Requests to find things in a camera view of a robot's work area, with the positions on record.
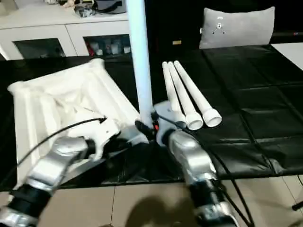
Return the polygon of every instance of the vertical white pole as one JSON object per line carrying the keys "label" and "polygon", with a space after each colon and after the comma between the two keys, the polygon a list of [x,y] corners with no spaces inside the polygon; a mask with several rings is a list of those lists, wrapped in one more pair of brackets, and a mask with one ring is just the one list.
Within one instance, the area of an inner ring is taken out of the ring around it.
{"label": "vertical white pole", "polygon": [[126,9],[141,121],[152,127],[152,86],[144,0],[127,0]]}

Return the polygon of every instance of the white pvc pipe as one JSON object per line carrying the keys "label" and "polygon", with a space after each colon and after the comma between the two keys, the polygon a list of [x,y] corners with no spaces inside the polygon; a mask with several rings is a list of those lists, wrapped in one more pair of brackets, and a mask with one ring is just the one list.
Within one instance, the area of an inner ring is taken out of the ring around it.
{"label": "white pvc pipe", "polygon": [[127,0],[126,8],[141,121],[152,128],[152,86],[144,0]]}
{"label": "white pvc pipe", "polygon": [[219,112],[212,108],[207,99],[195,85],[193,80],[187,74],[185,69],[182,67],[179,61],[174,62],[176,69],[178,70],[179,75],[181,76],[184,84],[189,90],[192,98],[196,102],[199,110],[203,115],[203,120],[208,127],[215,127],[221,123],[222,117]]}
{"label": "white pvc pipe", "polygon": [[200,114],[195,110],[193,103],[191,102],[187,91],[175,69],[174,64],[170,61],[168,63],[169,71],[174,81],[175,88],[177,90],[178,96],[180,98],[180,102],[182,104],[182,108],[185,113],[185,118],[187,122],[187,126],[190,130],[200,129],[203,125],[203,120]]}
{"label": "white pvc pipe", "polygon": [[175,86],[171,79],[169,66],[168,66],[167,62],[162,63],[162,68],[163,68],[163,74],[164,74],[164,80],[165,80],[166,93],[167,93],[167,97],[171,104],[171,109],[174,112],[175,121],[180,127],[185,128],[186,119],[185,119],[184,114],[182,113],[181,106],[180,106],[180,103],[178,100]]}

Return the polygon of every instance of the shelf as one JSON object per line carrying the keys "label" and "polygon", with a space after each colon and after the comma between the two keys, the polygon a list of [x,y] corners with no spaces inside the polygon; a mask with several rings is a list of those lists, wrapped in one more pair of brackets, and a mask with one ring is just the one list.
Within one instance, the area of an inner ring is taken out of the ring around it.
{"label": "shelf", "polygon": [[80,18],[72,8],[65,9],[58,4],[48,5],[41,2],[18,9],[7,16],[0,17],[0,29],[126,20],[127,13],[116,15],[104,14]]}

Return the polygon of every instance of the cabinet glass door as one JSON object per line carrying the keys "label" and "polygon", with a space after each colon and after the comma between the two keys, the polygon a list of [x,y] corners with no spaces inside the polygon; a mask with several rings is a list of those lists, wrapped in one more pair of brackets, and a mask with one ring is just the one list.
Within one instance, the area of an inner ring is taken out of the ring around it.
{"label": "cabinet glass door", "polygon": [[7,60],[77,56],[64,25],[0,29]]}
{"label": "cabinet glass door", "polygon": [[109,56],[131,52],[129,35],[83,37],[90,56]]}
{"label": "cabinet glass door", "polygon": [[24,59],[65,57],[57,38],[14,41]]}

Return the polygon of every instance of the clutter on shelf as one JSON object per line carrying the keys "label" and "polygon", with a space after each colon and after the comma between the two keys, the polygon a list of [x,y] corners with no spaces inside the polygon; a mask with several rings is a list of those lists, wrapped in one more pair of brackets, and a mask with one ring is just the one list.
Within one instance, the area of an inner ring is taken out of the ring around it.
{"label": "clutter on shelf", "polygon": [[53,5],[53,4],[58,4],[58,0],[44,0],[47,4]]}
{"label": "clutter on shelf", "polygon": [[119,14],[126,12],[125,0],[68,0],[65,7],[74,7],[80,17],[90,17],[95,14]]}
{"label": "clutter on shelf", "polygon": [[65,8],[74,7],[75,6],[75,0],[59,0],[59,4],[63,5]]}
{"label": "clutter on shelf", "polygon": [[84,40],[90,56],[131,52],[129,35],[89,36]]}

